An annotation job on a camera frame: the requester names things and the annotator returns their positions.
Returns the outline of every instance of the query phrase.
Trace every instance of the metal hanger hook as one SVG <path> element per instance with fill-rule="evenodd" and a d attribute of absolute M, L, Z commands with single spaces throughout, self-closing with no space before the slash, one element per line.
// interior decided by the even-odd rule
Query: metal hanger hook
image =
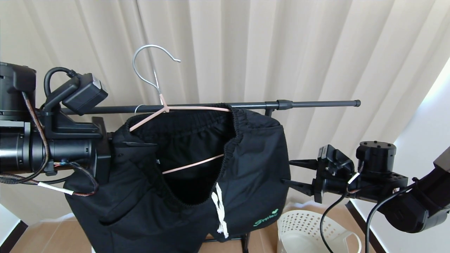
<path fill-rule="evenodd" d="M 155 87 L 155 89 L 158 91 L 158 94 L 161 94 L 161 90 L 159 89 L 158 85 L 156 85 L 156 84 L 150 82 L 149 80 L 143 78 L 143 77 L 139 74 L 139 72 L 138 72 L 138 70 L 137 70 L 137 68 L 136 68 L 136 57 L 138 56 L 139 52 L 140 52 L 141 50 L 146 49 L 146 48 L 149 48 L 149 47 L 156 47 L 156 48 L 161 49 L 161 50 L 164 51 L 167 55 L 169 55 L 170 58 L 172 58 L 172 60 L 174 60 L 174 61 L 176 61 L 176 62 L 181 62 L 181 60 L 180 60 L 180 59 L 176 59 L 175 57 L 173 57 L 173 56 L 169 53 L 169 51 L 167 51 L 165 48 L 163 48 L 163 47 L 161 47 L 161 46 L 158 46 L 158 45 L 144 45 L 144 46 L 142 46 L 142 47 L 140 47 L 139 49 L 136 50 L 135 55 L 133 56 L 133 70 L 135 71 L 136 75 L 139 76 L 140 79 L 142 79 L 144 82 L 150 84 L 151 86 Z"/>

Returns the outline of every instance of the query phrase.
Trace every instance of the curtain fold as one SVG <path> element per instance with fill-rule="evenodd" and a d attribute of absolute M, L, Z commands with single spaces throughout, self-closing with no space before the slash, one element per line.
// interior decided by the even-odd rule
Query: curtain fold
<path fill-rule="evenodd" d="M 449 7 L 447 0 L 0 1 L 0 59 L 37 70 L 37 105 L 56 66 L 102 80 L 109 96 L 101 106 L 159 104 L 131 66 L 145 44 L 181 59 L 150 49 L 136 60 L 150 81 L 156 70 L 170 104 L 360 99 L 359 108 L 273 113 L 291 159 L 315 158 L 326 144 L 355 158 L 360 141 L 395 141 L 449 59 Z M 55 74 L 52 89 L 66 79 Z M 131 115 L 100 116 L 114 131 Z M 292 168 L 292 176 L 310 183 L 314 172 Z M 27 224 L 70 211 L 47 189 L 0 187 L 0 202 Z"/>

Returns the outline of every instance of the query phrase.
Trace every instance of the basket handle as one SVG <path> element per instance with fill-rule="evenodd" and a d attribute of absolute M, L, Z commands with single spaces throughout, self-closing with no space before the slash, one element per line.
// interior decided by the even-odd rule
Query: basket handle
<path fill-rule="evenodd" d="M 336 237 L 334 240 L 343 240 L 345 242 L 345 245 L 347 245 L 347 237 L 349 237 L 350 235 L 354 235 L 356 237 L 356 239 L 358 240 L 358 251 L 357 253 L 361 253 L 361 250 L 363 248 L 363 245 L 361 243 L 361 239 L 359 238 L 358 235 L 356 235 L 355 233 L 351 232 L 351 231 L 345 231 L 342 234 L 340 234 L 338 237 Z"/>

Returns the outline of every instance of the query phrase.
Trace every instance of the white wall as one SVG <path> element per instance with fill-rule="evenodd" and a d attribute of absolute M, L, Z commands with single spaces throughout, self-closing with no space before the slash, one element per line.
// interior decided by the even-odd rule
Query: white wall
<path fill-rule="evenodd" d="M 450 60 L 416 114 L 394 143 L 397 153 L 394 171 L 410 178 L 421 178 L 433 168 L 433 161 L 450 146 Z M 366 218 L 371 203 L 353 200 Z M 448 252 L 450 218 L 443 224 L 417 234 L 394 229 L 380 213 L 371 223 L 372 230 L 390 253 Z"/>
<path fill-rule="evenodd" d="M 19 218 L 0 204 L 0 245 L 19 223 Z"/>

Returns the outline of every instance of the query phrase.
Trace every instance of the wooden floor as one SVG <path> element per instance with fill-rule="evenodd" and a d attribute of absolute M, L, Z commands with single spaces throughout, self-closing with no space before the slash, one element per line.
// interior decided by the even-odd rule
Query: wooden floor
<path fill-rule="evenodd" d="M 304 208 L 305 210 L 322 213 L 324 210 L 317 206 Z M 361 241 L 364 234 L 345 206 L 337 206 L 328 216 L 343 227 L 355 232 Z M 251 233 L 249 253 L 276 253 L 277 252 L 277 226 L 271 226 L 256 230 Z M 348 241 L 349 252 L 357 252 L 355 239 Z M 11 253 L 90 253 L 91 245 L 81 229 L 75 217 L 64 220 L 42 221 L 30 226 Z M 225 243 L 204 243 L 199 253 L 241 253 L 240 241 L 228 241 Z"/>

